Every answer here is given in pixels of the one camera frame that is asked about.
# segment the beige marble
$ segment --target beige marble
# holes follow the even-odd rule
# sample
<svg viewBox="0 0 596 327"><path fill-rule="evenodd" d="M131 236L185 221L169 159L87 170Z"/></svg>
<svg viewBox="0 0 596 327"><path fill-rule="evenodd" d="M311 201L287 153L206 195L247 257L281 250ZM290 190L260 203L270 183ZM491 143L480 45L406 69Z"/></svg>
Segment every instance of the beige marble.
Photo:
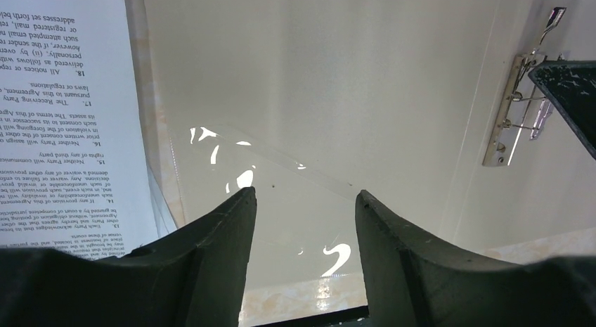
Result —
<svg viewBox="0 0 596 327"><path fill-rule="evenodd" d="M583 229L500 248L483 255L516 264L528 264L556 255L596 255L596 228Z"/></svg>
<svg viewBox="0 0 596 327"><path fill-rule="evenodd" d="M143 0L126 0L138 111L145 155L178 227L184 219L164 105L153 80L149 28Z"/></svg>
<svg viewBox="0 0 596 327"><path fill-rule="evenodd" d="M362 274L249 290L239 326L257 326L367 305Z"/></svg>

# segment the metal bracket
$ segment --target metal bracket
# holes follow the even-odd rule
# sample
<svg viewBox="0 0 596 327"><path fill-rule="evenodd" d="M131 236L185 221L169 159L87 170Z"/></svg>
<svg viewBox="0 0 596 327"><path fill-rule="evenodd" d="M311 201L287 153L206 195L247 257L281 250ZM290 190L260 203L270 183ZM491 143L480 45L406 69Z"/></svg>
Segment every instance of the metal bracket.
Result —
<svg viewBox="0 0 596 327"><path fill-rule="evenodd" d="M513 59L497 118L493 125L491 140L482 162L483 166L508 166L522 131L531 130L530 140L532 141L536 140L544 130L546 119L552 114L554 107L531 83L527 73L531 68L548 59L545 54L540 53L540 46L546 35L558 26L565 11L565 7L554 8L532 51L528 54L517 55ZM533 101L540 101L540 109L532 126L528 127L524 124Z"/></svg>

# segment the clipboard clip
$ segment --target clipboard clip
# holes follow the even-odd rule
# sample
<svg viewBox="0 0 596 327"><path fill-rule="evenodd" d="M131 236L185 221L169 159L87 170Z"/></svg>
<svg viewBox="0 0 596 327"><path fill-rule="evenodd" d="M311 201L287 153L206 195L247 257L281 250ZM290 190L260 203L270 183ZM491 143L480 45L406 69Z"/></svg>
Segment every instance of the clipboard clip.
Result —
<svg viewBox="0 0 596 327"><path fill-rule="evenodd" d="M542 95L527 75L530 69L548 59L546 54L540 52L540 47L548 33L559 25L566 10L565 7L553 8L546 26L537 36L532 50L514 57L497 118L493 125L493 132L482 162L483 166L508 166L524 130L531 131L530 141L538 139L542 134L546 119L551 116L554 106ZM559 54L558 59L562 60L563 54ZM534 103L540 103L540 106L533 124L528 126L526 125L527 119Z"/></svg>

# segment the transparent plastic sheet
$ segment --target transparent plastic sheet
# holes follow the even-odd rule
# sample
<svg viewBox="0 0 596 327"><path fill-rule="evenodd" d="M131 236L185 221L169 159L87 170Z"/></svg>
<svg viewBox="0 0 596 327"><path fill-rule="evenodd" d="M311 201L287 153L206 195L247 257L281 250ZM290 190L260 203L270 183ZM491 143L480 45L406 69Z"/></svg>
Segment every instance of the transparent plastic sheet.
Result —
<svg viewBox="0 0 596 327"><path fill-rule="evenodd" d="M164 104L153 78L145 4L143 0L125 0L125 4L151 198L162 237L185 222Z"/></svg>
<svg viewBox="0 0 596 327"><path fill-rule="evenodd" d="M354 223L356 186L232 126L190 128L184 146L183 154L174 154L187 222L242 187L257 190L242 326L365 304Z"/></svg>

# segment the metal rod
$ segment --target metal rod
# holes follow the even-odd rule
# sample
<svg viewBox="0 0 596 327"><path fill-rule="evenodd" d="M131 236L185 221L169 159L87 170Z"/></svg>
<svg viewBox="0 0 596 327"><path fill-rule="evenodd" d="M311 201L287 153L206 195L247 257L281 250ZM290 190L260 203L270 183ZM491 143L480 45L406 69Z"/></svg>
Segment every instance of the metal rod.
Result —
<svg viewBox="0 0 596 327"><path fill-rule="evenodd" d="M513 99L514 102L524 102L524 101L534 101L534 100L543 100L546 97L528 97L528 98L520 98L520 99Z"/></svg>
<svg viewBox="0 0 596 327"><path fill-rule="evenodd" d="M523 125L517 125L517 124L511 124L510 127L516 127L516 128L520 128L520 129L528 129L528 130L538 130L538 128L534 128L534 127L525 127Z"/></svg>

